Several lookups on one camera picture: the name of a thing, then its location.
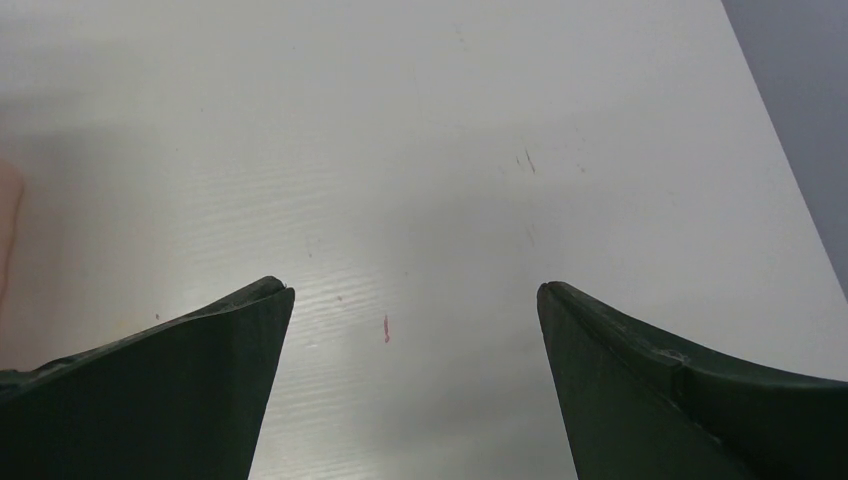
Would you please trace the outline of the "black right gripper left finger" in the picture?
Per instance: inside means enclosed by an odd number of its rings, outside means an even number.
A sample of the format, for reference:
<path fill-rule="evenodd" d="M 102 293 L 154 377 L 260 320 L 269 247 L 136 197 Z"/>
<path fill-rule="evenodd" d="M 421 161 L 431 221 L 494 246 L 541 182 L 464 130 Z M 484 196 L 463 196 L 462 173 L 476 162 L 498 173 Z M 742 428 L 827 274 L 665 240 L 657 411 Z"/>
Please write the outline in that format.
<path fill-rule="evenodd" d="M 245 479 L 295 302 L 275 277 L 1 374 L 5 479 Z"/>

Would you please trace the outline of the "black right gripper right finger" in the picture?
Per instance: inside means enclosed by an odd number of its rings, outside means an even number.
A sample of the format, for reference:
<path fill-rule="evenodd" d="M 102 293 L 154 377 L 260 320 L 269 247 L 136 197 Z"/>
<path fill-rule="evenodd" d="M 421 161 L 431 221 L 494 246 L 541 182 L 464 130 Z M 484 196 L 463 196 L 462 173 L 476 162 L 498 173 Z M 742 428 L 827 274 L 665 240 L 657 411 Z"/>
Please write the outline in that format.
<path fill-rule="evenodd" d="M 537 312 L 582 479 L 843 479 L 847 385 L 726 355 L 564 282 Z"/>

